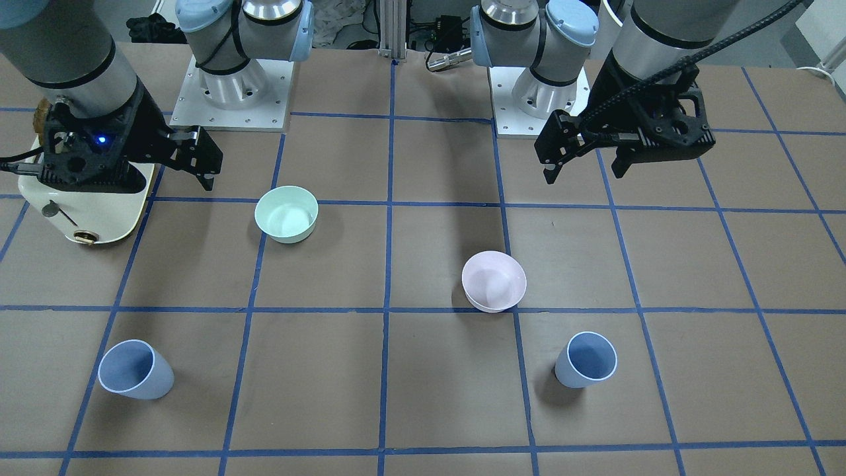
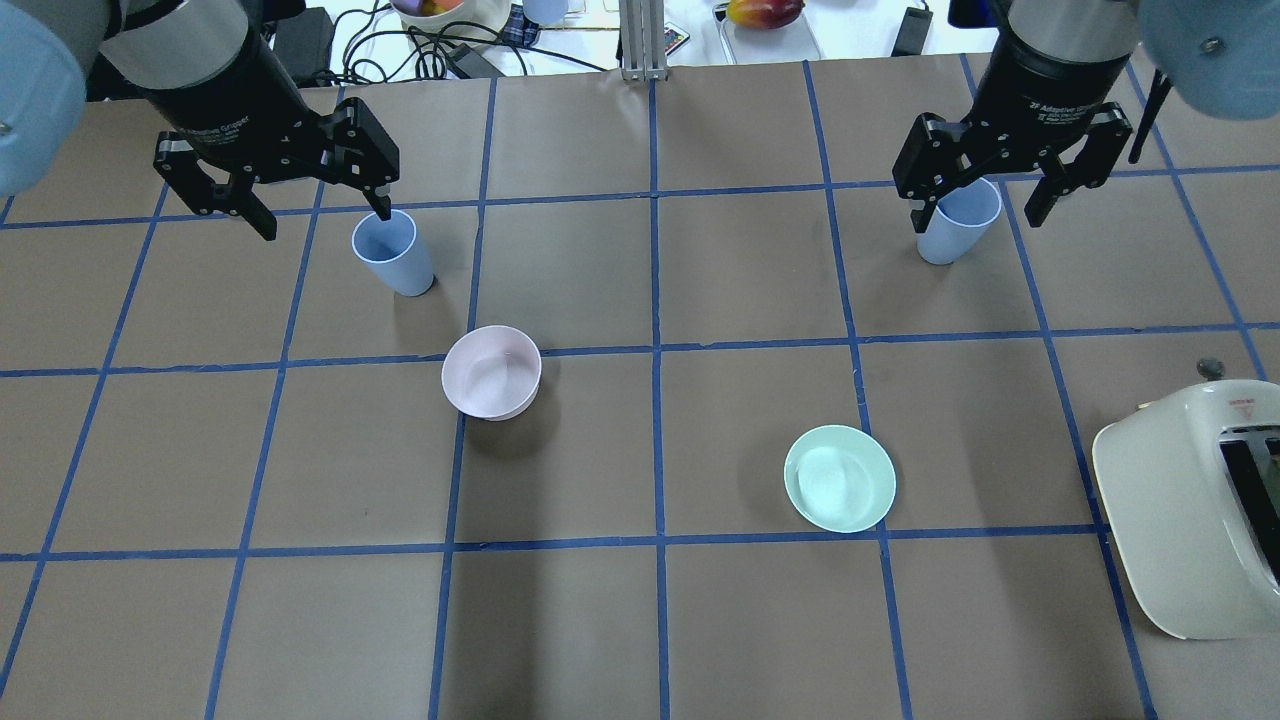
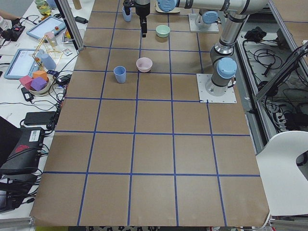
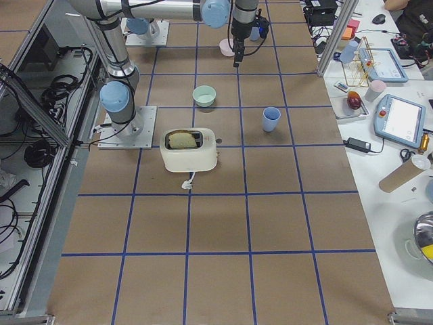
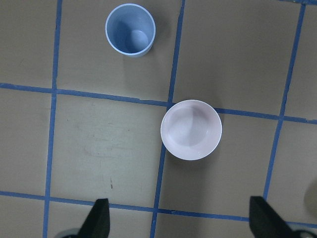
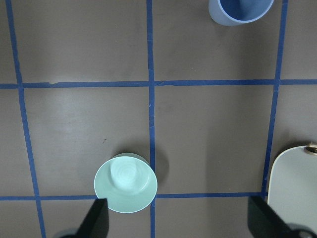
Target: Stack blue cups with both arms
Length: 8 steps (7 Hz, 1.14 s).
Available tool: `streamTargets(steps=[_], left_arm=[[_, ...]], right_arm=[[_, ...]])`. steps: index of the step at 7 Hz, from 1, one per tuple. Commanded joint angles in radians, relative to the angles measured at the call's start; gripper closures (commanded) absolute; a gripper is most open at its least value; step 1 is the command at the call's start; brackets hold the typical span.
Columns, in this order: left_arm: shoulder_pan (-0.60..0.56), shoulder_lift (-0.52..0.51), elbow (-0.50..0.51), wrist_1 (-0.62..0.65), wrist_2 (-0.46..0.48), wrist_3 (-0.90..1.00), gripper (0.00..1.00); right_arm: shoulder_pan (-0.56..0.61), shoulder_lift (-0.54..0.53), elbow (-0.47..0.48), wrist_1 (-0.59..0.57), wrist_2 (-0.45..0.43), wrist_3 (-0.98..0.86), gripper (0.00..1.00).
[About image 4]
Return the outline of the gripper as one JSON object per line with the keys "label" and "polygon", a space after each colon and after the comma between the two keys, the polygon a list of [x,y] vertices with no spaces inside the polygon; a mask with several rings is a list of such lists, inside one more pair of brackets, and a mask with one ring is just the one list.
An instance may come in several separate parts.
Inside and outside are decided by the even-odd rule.
{"label": "gripper", "polygon": [[257,0],[236,0],[234,3],[231,23],[234,64],[240,64],[244,58],[244,41],[250,36],[254,26],[257,6]]}

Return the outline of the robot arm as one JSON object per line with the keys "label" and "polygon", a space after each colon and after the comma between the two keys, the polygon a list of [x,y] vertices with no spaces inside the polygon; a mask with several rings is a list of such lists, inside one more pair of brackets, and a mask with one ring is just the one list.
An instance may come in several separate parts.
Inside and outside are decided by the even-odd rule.
{"label": "robot arm", "polygon": [[156,37],[160,34],[160,28],[155,19],[127,18],[127,28],[136,35],[146,35],[149,33],[151,36]]}
{"label": "robot arm", "polygon": [[132,140],[142,134],[146,123],[135,106],[139,71],[131,61],[121,18],[193,20],[211,28],[231,23],[234,66],[244,58],[244,41],[256,26],[257,1],[71,1],[89,29],[104,67],[108,82],[99,92],[100,102],[110,117],[114,137]]}

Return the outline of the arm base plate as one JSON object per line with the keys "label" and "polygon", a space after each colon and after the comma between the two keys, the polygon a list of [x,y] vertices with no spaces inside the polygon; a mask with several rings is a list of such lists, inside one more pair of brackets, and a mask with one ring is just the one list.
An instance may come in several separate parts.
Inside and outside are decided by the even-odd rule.
{"label": "arm base plate", "polygon": [[136,35],[129,31],[127,28],[127,19],[122,20],[121,26],[123,35],[125,37],[125,44],[127,47],[162,47],[167,44],[169,21],[155,20],[160,28],[160,34],[156,37],[151,36],[149,33],[146,35]]}
{"label": "arm base plate", "polygon": [[110,124],[101,130],[103,138],[97,143],[102,150],[150,149],[152,147],[154,127],[156,123],[157,106],[136,106],[135,118],[122,129],[114,124],[108,113],[104,123]]}

